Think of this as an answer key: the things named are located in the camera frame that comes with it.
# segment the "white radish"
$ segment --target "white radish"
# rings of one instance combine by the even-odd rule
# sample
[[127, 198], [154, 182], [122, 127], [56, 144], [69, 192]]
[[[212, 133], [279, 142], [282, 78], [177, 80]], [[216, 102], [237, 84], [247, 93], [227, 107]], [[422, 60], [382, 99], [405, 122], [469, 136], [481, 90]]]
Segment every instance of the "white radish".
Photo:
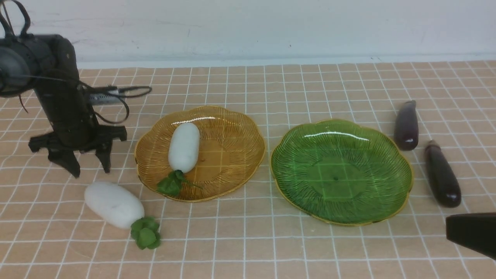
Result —
[[94, 182], [84, 191], [84, 201], [104, 221], [121, 229], [130, 229], [145, 217], [140, 200], [118, 184]]
[[84, 191], [84, 202], [110, 225], [129, 229], [139, 249], [160, 246], [160, 224], [154, 217], [145, 217], [139, 199], [118, 184], [94, 182]]
[[190, 172], [198, 161], [200, 131], [190, 122], [179, 125], [172, 134], [169, 146], [169, 165], [173, 170]]

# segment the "ribbed glass plate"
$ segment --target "ribbed glass plate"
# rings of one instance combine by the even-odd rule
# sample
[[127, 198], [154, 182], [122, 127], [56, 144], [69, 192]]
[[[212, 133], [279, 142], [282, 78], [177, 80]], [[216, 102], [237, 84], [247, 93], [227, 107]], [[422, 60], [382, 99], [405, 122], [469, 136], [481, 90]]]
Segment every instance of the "ribbed glass plate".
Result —
[[294, 127], [275, 148], [270, 164], [286, 200], [340, 225], [396, 215], [413, 186], [412, 167], [389, 137], [340, 119]]
[[262, 163], [265, 141], [256, 123], [247, 115], [216, 106], [202, 106], [171, 113], [161, 118], [136, 145], [138, 176], [150, 190], [172, 171], [168, 163], [169, 145], [177, 126], [194, 123], [200, 131], [198, 162], [186, 174], [193, 184], [183, 184], [177, 201], [210, 200], [244, 185]]

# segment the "beige tile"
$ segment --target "beige tile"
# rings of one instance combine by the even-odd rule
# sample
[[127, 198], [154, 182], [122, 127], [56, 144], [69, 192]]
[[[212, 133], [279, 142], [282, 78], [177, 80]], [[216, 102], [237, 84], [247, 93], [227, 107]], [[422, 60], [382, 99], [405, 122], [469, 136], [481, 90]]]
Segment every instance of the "beige tile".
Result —
[[421, 215], [417, 216], [422, 235], [443, 235], [446, 233], [444, 217], [441, 215]]
[[365, 259], [365, 250], [360, 238], [335, 238], [338, 259]]
[[243, 278], [243, 263], [215, 263], [213, 275], [219, 279]]
[[258, 279], [258, 278], [275, 279], [274, 263], [247, 262], [246, 279]]
[[487, 278], [488, 274], [496, 271], [496, 266], [490, 259], [465, 260], [465, 266], [473, 279]]
[[39, 243], [36, 242], [14, 242], [5, 262], [9, 264], [30, 263], [35, 257]]
[[[195, 204], [192, 204], [191, 205], [191, 217], [193, 218], [196, 218], [196, 217], [215, 217], [217, 216], [217, 201], [206, 201], [206, 202], [202, 202], [202, 203], [195, 203]], [[223, 201], [220, 202], [220, 205], [221, 205], [221, 209], [219, 210], [219, 216], [225, 216], [223, 215], [224, 212], [223, 212], [223, 208], [222, 208], [222, 205], [223, 204]]]
[[88, 274], [89, 264], [62, 265], [59, 278], [84, 279]]
[[92, 279], [117, 278], [120, 266], [120, 264], [93, 263], [89, 270], [88, 277]]
[[185, 250], [185, 241], [162, 240], [155, 250], [155, 261], [182, 261]]
[[35, 263], [60, 263], [65, 254], [67, 241], [42, 242], [34, 259]]
[[403, 278], [399, 261], [373, 261], [370, 263], [374, 278]]
[[275, 236], [301, 236], [302, 229], [298, 216], [274, 217]]
[[365, 238], [367, 256], [371, 259], [396, 258], [394, 243], [390, 238]]
[[433, 260], [433, 264], [441, 278], [469, 278], [460, 260]]
[[247, 237], [272, 237], [271, 217], [249, 217], [246, 218]]
[[126, 242], [109, 241], [100, 242], [95, 253], [95, 262], [114, 262], [120, 261], [124, 254]]
[[420, 237], [397, 237], [394, 238], [394, 243], [400, 258], [427, 257], [427, 252]]
[[69, 239], [76, 226], [76, 221], [52, 220], [48, 225], [45, 240]]
[[245, 203], [241, 200], [221, 200], [219, 202], [219, 216], [243, 216]]
[[97, 242], [70, 241], [68, 245], [69, 247], [64, 262], [91, 262], [93, 255], [95, 254]]
[[98, 240], [103, 228], [102, 221], [79, 221], [74, 230], [74, 240]]
[[278, 278], [305, 278], [307, 276], [305, 263], [301, 261], [287, 261], [277, 263]]
[[242, 239], [218, 239], [215, 245], [216, 260], [242, 261], [244, 241]]
[[301, 238], [277, 238], [275, 240], [278, 260], [303, 259], [304, 250]]
[[191, 219], [189, 221], [188, 238], [214, 238], [215, 237], [215, 219]]
[[338, 278], [335, 262], [308, 262], [309, 279]]
[[308, 260], [335, 259], [331, 238], [306, 238], [305, 252]]
[[0, 268], [0, 278], [24, 278], [28, 268], [29, 266], [2, 266]]
[[26, 279], [57, 278], [58, 265], [33, 265]]
[[124, 263], [121, 267], [121, 276], [122, 279], [134, 279], [143, 274], [149, 274], [150, 272], [150, 263]]
[[211, 279], [213, 263], [184, 263], [183, 279]]
[[247, 260], [273, 260], [274, 241], [268, 238], [246, 240]]
[[213, 254], [213, 240], [189, 240], [186, 244], [186, 261], [211, 261]]
[[339, 261], [339, 274], [342, 279], [368, 279], [371, 272], [366, 262]]
[[3, 222], [0, 226], [0, 241], [13, 241], [19, 229], [21, 228], [22, 222], [20, 221], [9, 221]]

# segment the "white grout line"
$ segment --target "white grout line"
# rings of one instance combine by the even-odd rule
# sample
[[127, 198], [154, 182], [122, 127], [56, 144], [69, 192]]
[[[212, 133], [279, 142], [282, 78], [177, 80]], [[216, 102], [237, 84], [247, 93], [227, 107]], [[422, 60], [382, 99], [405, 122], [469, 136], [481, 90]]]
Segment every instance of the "white grout line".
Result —
[[[342, 73], [341, 73], [341, 70], [339, 69], [339, 67], [338, 67], [338, 73], [339, 73], [339, 77], [341, 79], [341, 83], [343, 84], [343, 90], [344, 90], [344, 93], [346, 95], [346, 99], [348, 100], [348, 106], [350, 107], [351, 117], [353, 118], [353, 122], [356, 123], [357, 120], [355, 119], [354, 111], [351, 108], [351, 103], [350, 103], [350, 100], [348, 98], [347, 89], [346, 89], [346, 86], [345, 86], [345, 83], [344, 83], [345, 81], [343, 80], [343, 76], [342, 76]], [[377, 120], [377, 116], [375, 115], [375, 112], [374, 111], [372, 111], [372, 112], [373, 112], [373, 115], [374, 115], [375, 119]], [[362, 246], [364, 248], [365, 258], [367, 260], [367, 265], [369, 267], [369, 273], [370, 273], [371, 278], [373, 279], [374, 277], [373, 277], [373, 273], [372, 273], [372, 267], [371, 267], [371, 264], [370, 264], [370, 261], [369, 261], [369, 256], [367, 254], [367, 247], [365, 246], [364, 231], [363, 231], [363, 229], [362, 229], [361, 226], [360, 226], [360, 235], [362, 236]]]
[[[186, 110], [186, 102], [184, 103], [184, 106], [183, 106], [183, 110]], [[187, 220], [187, 227], [186, 227], [186, 240], [185, 240], [185, 248], [184, 248], [184, 251], [183, 251], [183, 262], [181, 263], [181, 275], [180, 275], [180, 279], [183, 279], [183, 272], [184, 272], [184, 267], [185, 267], [185, 260], [186, 260], [186, 251], [187, 251], [187, 241], [188, 241], [188, 238], [189, 238], [189, 224], [191, 223], [191, 212], [193, 210], [193, 203], [190, 203], [189, 204], [189, 218]]]
[[[75, 156], [76, 156], [76, 160], [78, 160], [78, 159], [79, 159], [80, 155], [81, 155], [81, 154], [77, 154], [77, 155], [75, 155]], [[54, 165], [53, 163], [50, 163], [50, 165], [49, 165], [49, 167], [48, 167], [48, 169], [47, 169], [47, 172], [45, 173], [45, 176], [43, 177], [43, 179], [42, 179], [41, 181], [44, 181], [44, 180], [45, 180], [45, 178], [47, 177], [47, 175], [48, 175], [48, 173], [49, 173], [49, 171], [50, 171], [50, 169], [51, 169], [51, 167], [52, 167], [53, 165]], [[25, 168], [23, 168], [23, 170], [21, 171], [21, 174], [19, 175], [19, 179], [22, 177], [22, 172], [23, 172], [24, 170], [25, 170]], [[72, 178], [72, 175], [69, 175], [69, 177], [68, 177], [67, 181], [66, 181], [66, 182], [65, 182], [65, 184], [64, 184], [64, 187], [63, 187], [63, 189], [62, 189], [62, 193], [61, 193], [61, 196], [60, 196], [59, 202], [57, 203], [57, 206], [56, 206], [56, 208], [55, 208], [55, 211], [54, 211], [54, 213], [52, 214], [52, 217], [51, 217], [51, 218], [50, 218], [50, 220], [48, 221], [47, 228], [45, 229], [45, 232], [43, 233], [43, 237], [42, 237], [42, 238], [41, 238], [41, 240], [40, 240], [40, 243], [39, 243], [39, 245], [38, 245], [38, 248], [37, 248], [37, 250], [36, 250], [36, 253], [34, 254], [34, 257], [33, 257], [32, 261], [31, 261], [31, 265], [29, 266], [29, 268], [28, 268], [28, 270], [27, 270], [27, 272], [26, 272], [26, 276], [25, 276], [25, 278], [27, 278], [27, 277], [29, 276], [29, 272], [31, 271], [31, 267], [33, 266], [34, 261], [35, 261], [36, 257], [38, 256], [38, 253], [40, 252], [41, 246], [43, 245], [43, 241], [45, 240], [45, 237], [46, 237], [47, 232], [48, 232], [48, 230], [49, 230], [49, 228], [50, 228], [50, 225], [52, 224], [53, 217], [54, 217], [54, 215], [55, 215], [55, 214], [57, 214], [57, 211], [59, 210], [59, 207], [60, 207], [60, 205], [61, 205], [61, 201], [62, 201], [62, 198], [63, 198], [64, 191], [65, 191], [65, 189], [67, 188], [67, 185], [68, 185], [69, 181], [71, 180], [71, 178]], [[36, 198], [35, 198], [34, 200], [37, 200], [38, 195], [40, 194], [40, 191], [41, 191], [41, 186], [38, 188], [38, 193], [36, 194]], [[31, 205], [31, 208], [29, 209], [29, 211], [31, 211], [31, 210], [32, 210], [32, 208], [33, 208], [34, 204], [35, 204], [35, 203], [33, 203], [33, 204]], [[84, 209], [84, 205], [83, 205], [83, 207], [81, 208], [81, 212], [80, 212], [80, 214], [79, 214], [79, 217], [78, 217], [78, 218], [81, 218], [81, 214], [82, 214], [82, 212], [83, 212], [83, 209]], [[76, 230], [76, 226], [77, 226], [77, 222], [76, 222], [76, 224], [74, 225], [74, 228], [73, 228], [73, 230], [72, 230], [72, 233], [74, 233], [74, 231]], [[59, 272], [60, 272], [61, 268], [62, 268], [62, 265], [60, 265], [60, 266], [59, 266], [59, 270], [57, 271], [57, 274], [59, 274]]]
[[[482, 80], [481, 80], [481, 79], [480, 79], [480, 77], [479, 77], [479, 76], [478, 76], [478, 75], [474, 72], [474, 70], [473, 70], [473, 69], [472, 69], [472, 72], [473, 72], [473, 73], [474, 73], [474, 75], [477, 77], [477, 79], [479, 80], [479, 82], [480, 82], [480, 83], [482, 83]], [[469, 93], [469, 95], [470, 95], [471, 97], [473, 97], [473, 96], [472, 96], [472, 93], [471, 93], [469, 90], [467, 90], [467, 92]], [[493, 123], [489, 120], [489, 117], [488, 117], [488, 116], [487, 116], [487, 114], [484, 112], [484, 110], [483, 110], [483, 109], [479, 106], [479, 104], [478, 104], [477, 102], [475, 102], [475, 104], [477, 105], [477, 108], [481, 111], [481, 113], [484, 115], [484, 117], [487, 119], [487, 121], [489, 122], [489, 124], [491, 125], [491, 127], [493, 128], [493, 130], [494, 130], [494, 131], [496, 131], [495, 126], [494, 126], [494, 125], [493, 125]], [[478, 136], [478, 134], [481, 134], [481, 133], [476, 133], [476, 132], [474, 131], [474, 128], [472, 127], [472, 124], [470, 123], [470, 121], [468, 121], [468, 120], [467, 120], [467, 118], [465, 117], [465, 115], [463, 115], [463, 118], [467, 121], [467, 124], [469, 125], [470, 130], [472, 130], [473, 135], [476, 137], [477, 141], [481, 144], [481, 147], [482, 147], [482, 149], [485, 151], [486, 155], [487, 155], [489, 158], [491, 158], [491, 154], [487, 151], [486, 147], [484, 146], [484, 144], [482, 143], [481, 139], [480, 139], [480, 138], [479, 138], [479, 136]], [[489, 191], [486, 189], [486, 187], [484, 186], [484, 184], [482, 183], [482, 181], [481, 181], [480, 179], [479, 179], [479, 183], [481, 183], [482, 188], [484, 189], [484, 191], [486, 192], [486, 194], [488, 194], [488, 195], [489, 195], [489, 198], [490, 198], [490, 199], [491, 199], [491, 201], [493, 202], [493, 205], [496, 207], [496, 201], [495, 201], [495, 199], [494, 199], [493, 197], [491, 197], [491, 195], [490, 195]]]
[[[137, 72], [138, 72], [138, 68], [136, 68], [136, 69], [135, 69], [134, 74], [136, 75], [136, 73], [137, 73]], [[149, 96], [149, 95], [146, 95], [146, 96], [145, 96], [145, 99], [144, 99], [144, 101], [143, 101], [143, 106], [141, 107], [141, 110], [139, 111], [139, 114], [138, 114], [138, 120], [136, 121], [137, 125], [139, 125], [139, 118], [140, 118], [140, 116], [141, 116], [141, 112], [143, 111], [143, 108], [145, 107], [145, 105], [144, 105], [144, 104], [146, 103], [146, 99], [148, 98], [148, 96]], [[133, 136], [132, 136], [132, 139], [136, 138], [136, 133], [137, 133], [137, 132], [138, 132], [138, 129], [135, 129], [135, 130], [134, 130], [134, 133], [133, 133]], [[131, 142], [131, 144], [129, 145], [129, 149], [127, 150], [127, 155], [126, 155], [126, 158], [125, 158], [125, 160], [124, 160], [124, 163], [125, 163], [125, 162], [127, 162], [127, 160], [129, 160], [129, 155], [131, 155], [131, 160], [133, 159], [133, 158], [132, 158], [132, 156], [133, 156], [132, 154], [134, 154], [134, 150], [132, 150], [132, 142]], [[124, 169], [121, 171], [121, 173], [120, 173], [120, 175], [119, 175], [119, 178], [118, 178], [118, 180], [117, 180], [117, 183], [119, 183], [119, 182], [121, 181], [121, 178], [122, 178], [122, 175], [123, 175], [123, 174], [124, 174]], [[140, 199], [140, 200], [141, 200], [141, 194], [142, 194], [142, 193], [143, 193], [143, 185], [141, 185], [141, 188], [140, 188], [140, 191], [139, 191], [139, 197], [138, 197], [138, 199]], [[125, 244], [125, 246], [124, 246], [124, 251], [123, 251], [123, 255], [122, 255], [122, 257], [121, 257], [121, 261], [123, 261], [123, 260], [124, 260], [124, 258], [125, 258], [125, 254], [126, 254], [126, 252], [127, 252], [127, 246], [129, 245], [129, 242], [130, 242], [130, 241], [126, 242], [126, 244]], [[117, 276], [118, 278], [121, 276], [122, 267], [123, 267], [123, 265], [122, 265], [122, 263], [121, 263], [121, 264], [119, 265], [119, 273], [118, 273], [118, 276]]]
[[[406, 91], [406, 93], [408, 94], [409, 99], [411, 100], [412, 98], [411, 98], [411, 96], [410, 96], [410, 93], [408, 92], [408, 90], [405, 90], [405, 91]], [[420, 119], [420, 122], [421, 122], [421, 123], [424, 125], [424, 127], [425, 127], [425, 124], [424, 124], [424, 122], [422, 121], [422, 117], [420, 116], [420, 114], [418, 114], [418, 117], [419, 117], [419, 119]], [[413, 152], [413, 155], [415, 156], [415, 159], [417, 160], [417, 162], [419, 162], [419, 163], [420, 163], [420, 160], [419, 160], [419, 158], [417, 157], [417, 154], [416, 154], [415, 152]], [[417, 222], [417, 215], [415, 214], [415, 211], [414, 211], [414, 209], [413, 209], [413, 206], [412, 206], [412, 204], [411, 204], [410, 200], [408, 200], [408, 205], [409, 205], [409, 207], [410, 207], [410, 210], [411, 210], [411, 211], [412, 211], [412, 213], [413, 213], [413, 219], [414, 219], [414, 221], [415, 221], [415, 226], [417, 227], [417, 230], [419, 231], [419, 234], [420, 234], [420, 239], [422, 240], [422, 245], [424, 246], [424, 250], [425, 250], [425, 252], [426, 252], [426, 254], [427, 254], [427, 258], [428, 258], [429, 262], [431, 263], [431, 267], [433, 268], [433, 270], [434, 270], [434, 273], [435, 273], [436, 277], [439, 279], [439, 275], [437, 274], [437, 271], [436, 271], [436, 269], [435, 269], [434, 263], [433, 263], [432, 258], [431, 258], [431, 254], [430, 254], [430, 252], [429, 252], [429, 250], [428, 250], [428, 248], [427, 248], [427, 244], [426, 244], [426, 242], [425, 242], [425, 240], [424, 240], [424, 236], [423, 236], [423, 234], [422, 234], [422, 231], [420, 230], [419, 223]]]
[[[372, 108], [372, 107], [373, 107], [373, 106], [372, 106], [372, 102], [371, 102], [370, 97], [369, 97], [369, 94], [367, 93], [367, 91], [366, 91], [366, 90], [365, 90], [365, 94], [367, 95], [367, 98], [369, 98], [369, 104], [370, 104], [370, 106], [371, 106], [371, 108]], [[377, 127], [378, 127], [380, 130], [382, 130], [382, 127], [380, 126], [380, 122], [379, 122], [379, 120], [377, 119], [377, 115], [375, 115], [375, 113], [374, 113], [374, 118], [375, 118], [375, 120], [377, 121]], [[392, 237], [393, 237], [393, 233], [392, 233], [392, 230], [391, 230], [391, 225], [389, 224], [389, 220], [386, 220], [386, 223], [387, 223], [387, 227], [388, 227], [388, 230], [389, 230], [389, 234], [390, 234], [391, 239], [392, 239]], [[363, 241], [363, 245], [364, 245], [364, 248], [365, 248], [365, 247], [366, 247], [366, 245], [365, 245], [365, 239], [364, 239], [364, 237], [363, 237], [363, 231], [361, 230], [361, 231], [360, 231], [360, 233], [361, 233], [361, 235], [362, 235], [362, 241]], [[400, 269], [401, 269], [401, 274], [403, 275], [403, 277], [404, 277], [404, 278], [406, 278], [405, 270], [404, 270], [404, 268], [403, 268], [403, 264], [401, 263], [401, 260], [400, 260], [400, 256], [399, 256], [400, 254], [399, 254], [399, 252], [398, 252], [398, 248], [397, 248], [396, 243], [395, 243], [394, 241], [392, 241], [392, 243], [393, 243], [393, 247], [394, 247], [394, 252], [396, 253], [396, 257], [398, 258], [398, 264], [399, 264]]]
[[[224, 97], [224, 107], [227, 107], [227, 86], [226, 86], [226, 95]], [[225, 127], [222, 126], [222, 139], [224, 139], [224, 135], [225, 135]], [[220, 161], [222, 162], [222, 155], [223, 155], [223, 149], [221, 149], [220, 151]], [[217, 199], [217, 213], [215, 214], [215, 237], [214, 237], [214, 250], [213, 250], [213, 263], [212, 263], [212, 279], [215, 279], [215, 261], [217, 260], [216, 259], [216, 256], [217, 256], [217, 230], [219, 228], [219, 209], [220, 209], [220, 199]]]
[[[265, 81], [265, 67], [263, 67], [263, 78], [264, 78], [264, 81]], [[265, 86], [265, 111], [268, 112], [268, 105], [267, 105], [267, 101], [268, 101], [268, 97], [267, 97], [267, 83], [264, 83], [264, 86]], [[267, 123], [269, 123], [269, 115], [268, 114], [265, 114], [265, 117], [266, 117], [266, 121]], [[267, 126], [267, 136], [270, 134], [269, 132], [269, 127]], [[271, 156], [271, 153], [270, 153], [270, 141], [267, 140], [267, 150], [266, 150], [266, 154], [267, 156], [269, 156], [269, 161], [270, 161], [270, 156]], [[273, 182], [272, 182], [272, 179], [270, 178], [270, 168], [269, 168], [269, 189], [270, 189], [270, 212], [271, 212], [271, 219], [272, 219], [272, 249], [274, 250], [274, 274], [275, 274], [275, 278], [278, 278], [277, 276], [277, 253], [276, 253], [276, 230], [275, 230], [275, 224], [274, 224], [274, 201], [273, 201], [273, 197], [274, 197], [274, 194], [272, 193], [272, 185], [273, 185]]]
[[[302, 70], [302, 66], [300, 65], [300, 70], [302, 72], [302, 80], [304, 80], [304, 77], [303, 77], [303, 70]], [[310, 108], [309, 108], [309, 104], [308, 104], [308, 98], [307, 98], [307, 91], [306, 91], [306, 87], [305, 87], [305, 83], [303, 83], [303, 93], [305, 94], [305, 101], [307, 101], [307, 110], [308, 110], [308, 115], [309, 115], [309, 122], [312, 122], [311, 120], [311, 117], [310, 117]], [[285, 98], [287, 99], [287, 95], [286, 95], [286, 84], [284, 83], [284, 96]], [[301, 229], [301, 233], [302, 233], [302, 247], [303, 247], [303, 258], [305, 260], [305, 274], [307, 276], [307, 279], [309, 279], [309, 267], [308, 267], [308, 263], [307, 263], [307, 250], [305, 249], [305, 239], [303, 238], [303, 221], [302, 221], [302, 214], [303, 212], [299, 212], [299, 219], [300, 219], [300, 229]]]
[[[113, 80], [112, 84], [114, 84], [116, 82], [116, 79], [117, 79], [118, 74], [119, 74], [119, 70], [117, 70], [116, 75], [114, 77], [114, 80]], [[123, 108], [124, 108], [124, 106], [121, 106], [121, 109], [116, 114], [115, 121], [118, 120], [119, 114], [121, 113], [121, 111], [123, 110]], [[95, 173], [95, 177], [93, 178], [93, 182], [96, 180], [97, 176], [98, 176], [98, 171], [96, 171], [96, 173]], [[95, 261], [96, 254], [98, 252], [98, 246], [100, 245], [100, 242], [102, 242], [102, 236], [103, 236], [103, 232], [105, 231], [105, 225], [106, 225], [106, 223], [104, 222], [103, 225], [102, 225], [102, 229], [100, 230], [100, 235], [98, 236], [98, 242], [95, 245], [95, 251], [93, 251], [93, 256], [91, 257], [91, 261], [90, 261], [90, 264], [88, 266], [88, 272], [86, 273], [86, 279], [89, 279], [89, 276], [90, 276], [90, 273], [91, 273], [91, 267], [92, 267], [92, 265], [93, 265], [93, 263]], [[65, 256], [67, 254], [67, 250], [68, 249], [69, 249], [69, 245], [67, 246], [67, 249], [65, 250], [64, 259], [65, 259]]]
[[[245, 67], [245, 81], [248, 79], [248, 67]], [[245, 114], [248, 111], [248, 94], [245, 93]], [[247, 277], [247, 183], [243, 186], [244, 201], [243, 201], [243, 279]]]
[[[325, 88], [324, 87], [325, 86], [324, 85], [324, 79], [322, 78], [322, 70], [320, 68], [320, 65], [318, 66], [318, 69], [320, 71], [320, 78], [322, 79], [322, 87]], [[327, 108], [329, 109], [329, 116], [330, 116], [330, 118], [332, 118], [332, 111], [331, 111], [331, 107], [329, 105], [330, 100], [328, 99], [327, 94], [325, 94], [325, 100], [327, 101]], [[331, 237], [331, 241], [332, 241], [332, 250], [334, 253], [334, 258], [336, 259], [336, 271], [338, 273], [338, 278], [341, 279], [341, 271], [339, 269], [339, 262], [338, 262], [338, 253], [336, 251], [336, 243], [334, 241], [335, 236], [334, 236], [334, 232], [332, 230], [332, 225], [329, 225], [329, 233], [330, 233], [330, 237]]]
[[[439, 260], [439, 261], [446, 261], [446, 260], [460, 260], [458, 257], [438, 257], [438, 258], [432, 258], [434, 260]], [[488, 258], [487, 257], [472, 257], [470, 260], [484, 260], [486, 261]], [[383, 259], [368, 259], [370, 262], [383, 262], [383, 261], [395, 261], [396, 258], [383, 258]], [[403, 258], [404, 261], [423, 261], [425, 258]], [[247, 263], [266, 263], [268, 260], [246, 260]], [[303, 262], [303, 259], [283, 259], [283, 260], [275, 260], [276, 263], [284, 263], [284, 262]], [[333, 263], [333, 262], [338, 262], [338, 261], [347, 261], [347, 262], [366, 262], [367, 259], [321, 259], [321, 260], [308, 260], [308, 262], [312, 263], [318, 263], [318, 262], [324, 262], [324, 263]], [[216, 262], [219, 263], [241, 263], [242, 260], [217, 260]], [[98, 264], [150, 264], [151, 261], [102, 261], [98, 262]], [[164, 264], [170, 264], [170, 263], [213, 263], [213, 260], [205, 260], [205, 261], [182, 261], [182, 260], [175, 260], [175, 261], [155, 261], [154, 263], [164, 263]], [[80, 265], [80, 264], [85, 264], [87, 265], [88, 262], [70, 262], [70, 263], [36, 263], [37, 266], [46, 266], [46, 265]], [[5, 266], [28, 266], [30, 263], [5, 263]]]

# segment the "eggplant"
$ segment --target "eggplant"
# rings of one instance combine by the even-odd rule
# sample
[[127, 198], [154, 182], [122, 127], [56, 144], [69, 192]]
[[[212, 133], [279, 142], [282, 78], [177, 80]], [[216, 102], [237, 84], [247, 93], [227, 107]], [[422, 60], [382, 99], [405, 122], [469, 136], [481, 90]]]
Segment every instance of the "eggplant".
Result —
[[460, 185], [435, 140], [427, 144], [424, 156], [429, 186], [437, 202], [447, 208], [459, 206], [462, 201]]
[[393, 138], [400, 150], [411, 151], [419, 144], [419, 122], [416, 108], [415, 100], [405, 102], [396, 116]]
[[446, 217], [446, 239], [496, 261], [496, 212]]

